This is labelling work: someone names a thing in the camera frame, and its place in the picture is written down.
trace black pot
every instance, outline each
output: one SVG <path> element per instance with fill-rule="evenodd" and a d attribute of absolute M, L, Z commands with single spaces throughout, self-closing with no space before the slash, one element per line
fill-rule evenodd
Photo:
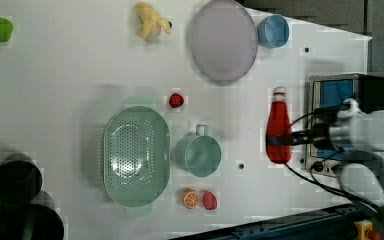
<path fill-rule="evenodd" d="M 37 196 L 41 187 L 42 174 L 33 163 L 11 160 L 0 166 L 0 201 L 8 204 L 28 203 Z"/>
<path fill-rule="evenodd" d="M 24 204 L 1 212 L 0 240 L 22 240 L 26 235 L 32 240 L 62 240 L 64 224 L 54 210 L 42 205 Z"/>

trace table surface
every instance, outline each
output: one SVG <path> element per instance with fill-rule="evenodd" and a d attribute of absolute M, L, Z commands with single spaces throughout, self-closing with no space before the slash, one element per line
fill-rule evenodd
<path fill-rule="evenodd" d="M 290 117 L 297 118 L 310 75 L 366 73 L 370 38 L 287 19 L 284 47 L 259 47 L 245 77 L 220 84 L 197 69 L 186 41 L 206 2 L 151 1 L 173 29 L 145 44 L 134 34 L 136 1 L 0 0 L 0 16 L 15 26 L 12 40 L 0 43 L 0 162 L 14 152 L 34 159 L 66 239 L 167 239 L 346 202 L 272 164 L 265 126 L 273 88 L 286 87 Z M 270 15 L 248 11 L 256 24 Z M 173 92 L 186 98 L 178 110 L 167 105 Z M 139 217 L 109 198 L 100 174 L 104 128 L 133 96 L 151 99 L 165 118 L 171 151 L 203 123 L 223 153 L 206 178 L 179 169 L 172 154 L 167 188 Z M 298 161 L 302 149 L 293 152 L 291 166 L 306 174 Z M 213 191 L 219 208 L 186 209 L 179 201 L 185 187 Z"/>

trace lavender plate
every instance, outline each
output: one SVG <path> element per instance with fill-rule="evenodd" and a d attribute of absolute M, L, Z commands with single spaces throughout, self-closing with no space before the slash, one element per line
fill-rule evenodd
<path fill-rule="evenodd" d="M 192 54 L 197 66 L 216 81 L 242 78 L 254 64 L 258 37 L 249 13 L 233 0 L 214 0 L 193 21 Z"/>

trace red fruit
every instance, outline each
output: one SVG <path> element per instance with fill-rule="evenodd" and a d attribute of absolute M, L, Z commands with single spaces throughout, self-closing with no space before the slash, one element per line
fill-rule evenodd
<path fill-rule="evenodd" d="M 183 105 L 183 97 L 182 95 L 178 94 L 178 93 L 173 93 L 173 95 L 171 95 L 170 97 L 170 100 L 168 101 L 168 103 L 170 104 L 170 106 L 172 108 L 178 108 L 180 106 Z"/>
<path fill-rule="evenodd" d="M 205 191 L 204 196 L 202 196 L 202 203 L 207 210 L 213 210 L 217 208 L 217 198 L 211 192 Z"/>

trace blue screen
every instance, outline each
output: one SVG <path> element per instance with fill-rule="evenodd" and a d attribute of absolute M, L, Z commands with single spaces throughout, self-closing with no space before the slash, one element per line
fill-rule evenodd
<path fill-rule="evenodd" d="M 344 79 L 321 82 L 320 107 L 337 106 L 340 105 L 344 99 L 353 96 L 354 89 L 352 80 Z M 335 151 L 317 150 L 317 157 L 343 160 L 344 154 L 335 154 Z"/>

